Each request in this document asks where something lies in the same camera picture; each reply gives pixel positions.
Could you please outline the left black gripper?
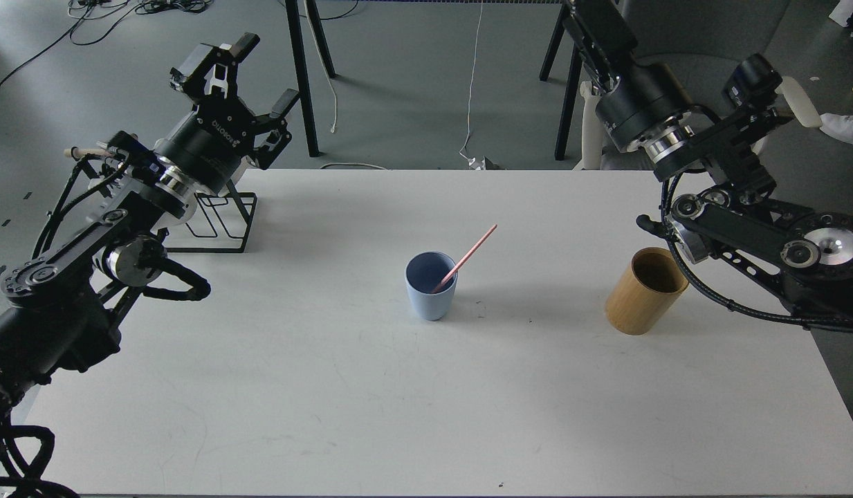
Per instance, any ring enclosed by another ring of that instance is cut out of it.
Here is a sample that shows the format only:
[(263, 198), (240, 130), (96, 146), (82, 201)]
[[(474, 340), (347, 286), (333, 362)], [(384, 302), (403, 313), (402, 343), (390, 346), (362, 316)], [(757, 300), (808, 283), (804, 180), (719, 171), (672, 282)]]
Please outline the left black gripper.
[[(193, 105), (156, 142), (154, 153), (210, 195), (224, 189), (243, 156), (251, 167), (267, 170), (291, 142), (288, 114), (300, 100), (299, 91), (285, 89), (269, 113), (256, 117), (239, 98), (239, 65), (259, 41), (255, 33), (245, 33), (231, 45), (199, 44), (180, 67), (169, 71), (171, 88)], [(261, 135), (265, 138), (253, 147), (253, 136)]]

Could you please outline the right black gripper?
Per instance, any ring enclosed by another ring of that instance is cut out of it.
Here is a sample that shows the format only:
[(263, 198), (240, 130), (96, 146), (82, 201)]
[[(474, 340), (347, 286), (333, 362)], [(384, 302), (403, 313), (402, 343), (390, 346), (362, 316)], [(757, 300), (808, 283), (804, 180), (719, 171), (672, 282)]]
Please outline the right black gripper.
[(565, 1), (578, 54), (594, 83), (600, 170), (654, 169), (694, 132), (694, 101), (670, 67), (634, 62), (637, 39), (613, 1)]

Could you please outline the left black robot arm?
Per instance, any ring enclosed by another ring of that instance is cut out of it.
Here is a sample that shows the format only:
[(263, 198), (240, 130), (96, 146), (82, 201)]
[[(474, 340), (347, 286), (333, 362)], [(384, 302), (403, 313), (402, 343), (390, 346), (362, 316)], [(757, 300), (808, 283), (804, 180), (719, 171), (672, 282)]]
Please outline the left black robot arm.
[(246, 168), (267, 169), (291, 141), (287, 114), (299, 101), (287, 89), (256, 116), (237, 93), (237, 71), (259, 42), (199, 44), (170, 72), (171, 87), (192, 110), (154, 148), (120, 131), (98, 147), (72, 148), (68, 186), (84, 172), (91, 186), (70, 201), (63, 192), (31, 258), (0, 270), (10, 308), (0, 315), (0, 488), (9, 497), (73, 497), (45, 480), (54, 434), (16, 425), (12, 410), (54, 372), (88, 371), (120, 349), (119, 326), (139, 297), (200, 302), (211, 291), (192, 269), (169, 258), (169, 227), (220, 198), (251, 228), (257, 198), (239, 192)]

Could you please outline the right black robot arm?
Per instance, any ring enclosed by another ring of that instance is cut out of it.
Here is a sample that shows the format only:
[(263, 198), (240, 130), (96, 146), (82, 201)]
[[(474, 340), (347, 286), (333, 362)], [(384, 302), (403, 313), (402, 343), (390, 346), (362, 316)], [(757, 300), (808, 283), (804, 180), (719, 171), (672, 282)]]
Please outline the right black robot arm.
[(700, 293), (769, 322), (853, 333), (853, 216), (779, 201), (758, 143), (797, 120), (805, 92), (762, 56), (786, 1), (568, 1), (563, 25), (589, 82), (584, 162), (638, 154), (661, 183), (659, 221)]

